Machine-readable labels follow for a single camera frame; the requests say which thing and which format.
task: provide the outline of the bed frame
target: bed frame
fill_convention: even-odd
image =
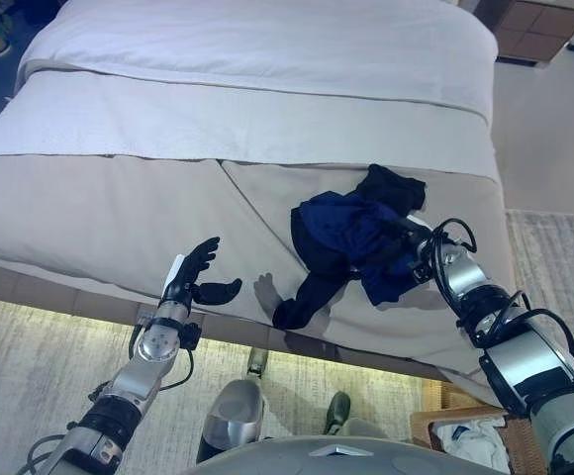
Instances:
[[[155,312],[155,306],[74,289],[1,267],[0,301],[130,326],[138,316]],[[209,339],[446,381],[434,366],[411,358],[350,349],[237,317],[193,312],[191,318],[203,329],[202,337]]]

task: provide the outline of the bed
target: bed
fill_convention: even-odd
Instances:
[[[447,378],[495,403],[437,290],[372,307],[350,282],[300,331],[253,282],[307,274],[293,207],[378,163],[428,184],[417,213],[468,222],[513,271],[490,138],[491,34],[436,0],[70,0],[34,39],[0,115],[0,299],[132,324],[178,252],[220,236],[207,337]]]

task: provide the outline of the black cable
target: black cable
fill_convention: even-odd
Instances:
[[[140,336],[142,328],[143,326],[140,324],[137,324],[133,327],[133,331],[131,333],[131,339],[129,340],[129,359],[133,359],[136,341],[138,341],[138,336]]]
[[[527,312],[524,312],[521,315],[518,315],[513,320],[511,320],[508,325],[506,325],[503,328],[501,333],[504,333],[509,327],[521,324],[522,322],[530,319],[531,317],[535,317],[536,315],[545,315],[545,316],[551,318],[552,320],[554,320],[558,325],[560,325],[560,327],[562,328],[562,331],[564,332],[564,336],[566,337],[566,344],[568,346],[568,352],[571,353],[571,356],[574,357],[573,333],[568,328],[568,325],[566,325],[566,323],[558,315],[554,314],[553,312],[551,312],[550,310],[547,310],[547,309],[533,309],[533,310],[529,310]]]
[[[522,290],[517,291],[514,295],[512,295],[507,302],[507,305],[503,307],[503,310],[498,314],[498,317],[494,320],[492,325],[489,327],[489,330],[485,334],[485,340],[491,342],[495,339],[495,335],[498,335],[503,332],[505,328],[505,318],[507,316],[507,311],[513,306],[513,304],[517,301],[517,299],[521,296],[525,295],[525,292]],[[528,306],[528,297],[525,295],[526,298],[526,305]]]
[[[100,383],[98,386],[96,386],[96,389],[94,389],[91,394],[87,395],[87,399],[89,401],[91,401],[92,403],[94,403],[96,401],[96,399],[98,399],[98,396],[100,396],[100,393],[102,392],[102,390],[104,389],[104,387],[106,385],[108,385],[111,382],[111,380],[109,381],[105,381],[104,383]]]
[[[63,437],[65,437],[64,433],[57,433],[55,435],[48,435],[47,437],[42,437],[36,442],[34,442],[32,447],[30,447],[30,450],[28,450],[28,466],[30,467],[28,471],[32,475],[35,475],[37,473],[37,469],[35,468],[35,465],[37,464],[34,463],[34,451],[46,442],[51,442],[53,440],[61,440]]]
[[[184,379],[182,379],[181,381],[177,381],[176,383],[172,383],[172,384],[169,384],[168,386],[163,386],[163,387],[159,388],[159,391],[166,391],[168,389],[176,388],[177,386],[181,386],[182,384],[184,384],[186,381],[188,381],[190,379],[193,371],[195,370],[195,358],[193,357],[191,350],[186,349],[186,351],[188,351],[188,361],[190,362],[190,368],[188,369],[188,374],[186,375],[186,377]]]
[[[522,297],[523,297],[523,302],[525,302],[525,308],[526,308],[527,310],[531,310],[531,303],[530,303],[530,301],[528,300],[528,296],[526,295],[525,292],[523,292]]]
[[[30,473],[36,473],[35,472],[31,472],[30,469],[32,468],[33,470],[35,469],[36,465],[39,465],[41,462],[46,461],[49,456],[51,455],[51,452],[46,452],[43,455],[39,455],[37,458],[32,460],[32,465],[29,463],[26,463],[23,467],[21,467],[17,473],[15,473],[15,475],[25,475],[26,473],[30,472]]]
[[[454,314],[458,318],[461,317],[461,310],[458,302],[454,295],[452,295],[452,291],[447,284],[447,278],[445,276],[445,269],[443,265],[443,241],[447,237],[447,233],[444,231],[445,227],[450,224],[458,224],[462,228],[465,229],[467,235],[470,239],[470,243],[462,242],[461,245],[465,247],[470,252],[476,252],[478,250],[478,246],[476,245],[476,237],[472,232],[471,228],[462,220],[458,218],[449,218],[443,221],[440,225],[438,225],[432,231],[432,235],[427,243],[429,247],[429,259],[430,259],[430,267],[434,272],[434,282],[436,283],[436,287],[438,288],[439,293],[445,300],[445,303],[452,309]]]

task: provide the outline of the wicker basket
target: wicker basket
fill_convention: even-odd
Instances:
[[[487,406],[448,383],[426,381],[424,383],[424,410],[410,417],[413,443],[442,451],[432,424],[446,421],[471,421],[504,416],[505,427],[496,427],[510,458],[510,469],[516,475],[546,475],[546,462],[542,457],[531,425],[526,420],[514,419],[502,409]]]

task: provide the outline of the nightstand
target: nightstand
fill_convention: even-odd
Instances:
[[[496,36],[505,62],[547,64],[574,35],[574,0],[481,0],[474,15]]]

